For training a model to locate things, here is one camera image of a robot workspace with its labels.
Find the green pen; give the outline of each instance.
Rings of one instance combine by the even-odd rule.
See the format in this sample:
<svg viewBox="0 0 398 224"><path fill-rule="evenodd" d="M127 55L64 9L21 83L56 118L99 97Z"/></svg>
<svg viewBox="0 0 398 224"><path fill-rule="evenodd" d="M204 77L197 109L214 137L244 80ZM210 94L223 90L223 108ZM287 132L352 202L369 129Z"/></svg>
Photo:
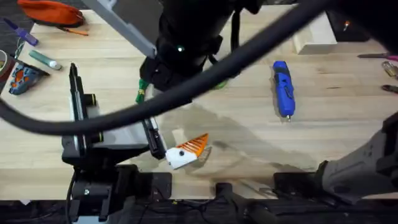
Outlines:
<svg viewBox="0 0 398 224"><path fill-rule="evenodd" d="M51 59L43 54L38 53L35 50L31 50L29 52L29 55L32 58L42 62L43 64L45 64L46 66L48 66L54 70L60 70L62 68L62 66L57 61L55 61L54 59Z"/></svg>

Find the blue object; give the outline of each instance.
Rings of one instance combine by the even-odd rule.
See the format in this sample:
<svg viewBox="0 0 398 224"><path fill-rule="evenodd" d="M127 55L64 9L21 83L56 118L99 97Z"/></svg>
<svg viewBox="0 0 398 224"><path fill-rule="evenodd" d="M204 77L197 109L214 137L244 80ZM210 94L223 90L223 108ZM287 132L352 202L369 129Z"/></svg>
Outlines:
<svg viewBox="0 0 398 224"><path fill-rule="evenodd" d="M42 72L19 64L12 73L9 93L20 95L26 92L42 76Z"/></svg>
<svg viewBox="0 0 398 224"><path fill-rule="evenodd" d="M4 22L13 29L22 40L28 42L32 46L36 46L39 43L34 36L28 33L26 30L18 27L15 23L11 22L9 19L3 18Z"/></svg>
<svg viewBox="0 0 398 224"><path fill-rule="evenodd" d="M295 101L293 95L292 77L284 61L276 61L272 67L275 72L275 88L278 99L279 113L282 117L290 118L294 114Z"/></svg>

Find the wooden block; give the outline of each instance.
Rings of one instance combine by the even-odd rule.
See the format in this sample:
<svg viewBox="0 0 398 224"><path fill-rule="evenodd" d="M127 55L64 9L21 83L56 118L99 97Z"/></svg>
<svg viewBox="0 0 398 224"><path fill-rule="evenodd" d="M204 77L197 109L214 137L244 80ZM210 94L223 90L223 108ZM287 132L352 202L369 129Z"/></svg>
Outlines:
<svg viewBox="0 0 398 224"><path fill-rule="evenodd" d="M293 36L296 52L300 55L328 54L337 44L326 13Z"/></svg>

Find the wooden table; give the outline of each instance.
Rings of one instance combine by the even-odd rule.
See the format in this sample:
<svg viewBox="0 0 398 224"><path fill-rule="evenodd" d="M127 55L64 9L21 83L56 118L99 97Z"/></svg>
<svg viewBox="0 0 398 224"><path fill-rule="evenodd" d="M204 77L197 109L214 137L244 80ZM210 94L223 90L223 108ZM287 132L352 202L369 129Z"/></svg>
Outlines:
<svg viewBox="0 0 398 224"><path fill-rule="evenodd" d="M267 6L259 15L242 15L246 40L285 8ZM87 93L95 93L103 113L134 103L143 55L92 11L84 11L90 36L35 25L35 48L64 66L60 72L28 56L19 57L52 74L20 96L7 86L1 97L31 117L68 120L70 62L76 63ZM228 24L219 55L229 52ZM364 144L384 118L398 110L397 96L380 89L396 81L381 68L382 60L358 59L359 53L383 52L373 42L338 44L332 54L297 55L291 40L247 68L222 90L157 118L171 147L203 133L211 151L179 170L149 153L128 160L143 171L174 175L173 198L210 198L219 181L234 184L245 197L272 197L272 175L280 171L315 170L325 159L338 159ZM291 123L277 112L272 63L286 60L292 73L296 112ZM0 199L64 199L72 167L61 161L60 137L41 136L0 121Z"/></svg>

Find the green light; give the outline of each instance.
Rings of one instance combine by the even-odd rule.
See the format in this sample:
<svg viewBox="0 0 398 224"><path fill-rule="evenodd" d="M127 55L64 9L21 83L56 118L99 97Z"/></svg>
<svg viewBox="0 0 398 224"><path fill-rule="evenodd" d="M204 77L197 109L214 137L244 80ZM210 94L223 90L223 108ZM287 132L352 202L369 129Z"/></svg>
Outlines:
<svg viewBox="0 0 398 224"><path fill-rule="evenodd" d="M184 47L182 47L182 46L177 46L177 50L178 50L179 52L183 52L183 51L184 51Z"/></svg>

